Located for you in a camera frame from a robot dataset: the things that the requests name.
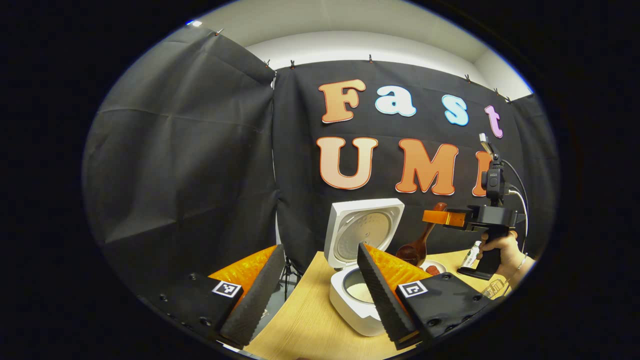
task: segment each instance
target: wooden ladle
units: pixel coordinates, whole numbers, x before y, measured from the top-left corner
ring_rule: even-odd
[[[446,209],[447,204],[444,202],[439,202],[433,207],[434,211],[445,211]],[[427,236],[429,236],[435,225],[436,224],[432,222],[428,222],[420,238],[412,243],[401,246],[396,252],[396,257],[405,260],[411,265],[421,266],[427,257]]]

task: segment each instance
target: inner pot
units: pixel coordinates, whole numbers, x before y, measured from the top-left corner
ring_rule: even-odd
[[[353,299],[363,302],[364,304],[373,305],[371,293],[369,293],[367,284],[364,282],[360,268],[350,271],[347,276],[344,277],[342,285],[346,293]]]

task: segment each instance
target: white bottle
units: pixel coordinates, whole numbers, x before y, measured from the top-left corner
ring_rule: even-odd
[[[480,244],[481,244],[480,241],[476,241],[474,246],[467,253],[467,256],[465,256],[465,259],[462,261],[461,267],[470,268],[471,265],[474,264],[474,261],[476,260],[476,256],[480,252]]]

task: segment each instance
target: small plate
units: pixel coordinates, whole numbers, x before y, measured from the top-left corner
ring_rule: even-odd
[[[441,274],[447,272],[447,268],[444,267],[443,264],[433,260],[425,260],[422,265],[420,265],[420,268],[427,271],[427,268],[431,265],[435,266]]]

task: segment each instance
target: wooden table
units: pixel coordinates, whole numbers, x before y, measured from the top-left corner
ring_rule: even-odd
[[[458,274],[456,270],[467,252],[427,255],[427,259],[443,264],[448,272],[477,291],[483,291],[496,279],[505,281],[499,275],[484,281]],[[243,350],[267,360],[295,360],[299,357],[311,360],[375,360],[415,347],[398,351],[386,333],[368,337],[353,330],[329,301],[330,278],[335,273],[324,254],[318,252],[278,313]]]

